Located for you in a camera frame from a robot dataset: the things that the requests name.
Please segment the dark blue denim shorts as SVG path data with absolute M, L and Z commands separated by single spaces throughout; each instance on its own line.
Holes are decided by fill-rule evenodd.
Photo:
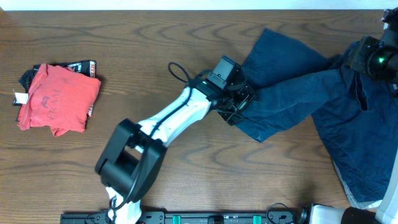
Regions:
M 356 72 L 345 66 L 352 43 L 326 58 L 301 41 L 264 29 L 243 63 L 256 97 L 236 127 L 258 142 L 290 129 L 310 115 L 322 138 L 361 135 L 366 123 L 353 103 Z

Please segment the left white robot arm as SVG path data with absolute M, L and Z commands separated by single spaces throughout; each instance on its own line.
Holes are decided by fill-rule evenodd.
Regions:
M 113 131 L 95 171 L 110 199 L 107 223 L 136 223 L 141 217 L 140 200 L 152 187 L 170 143 L 211 110 L 233 125 L 255 98 L 248 85 L 224 90 L 202 81 L 186 86 L 181 95 L 150 118 L 133 123 L 121 121 Z

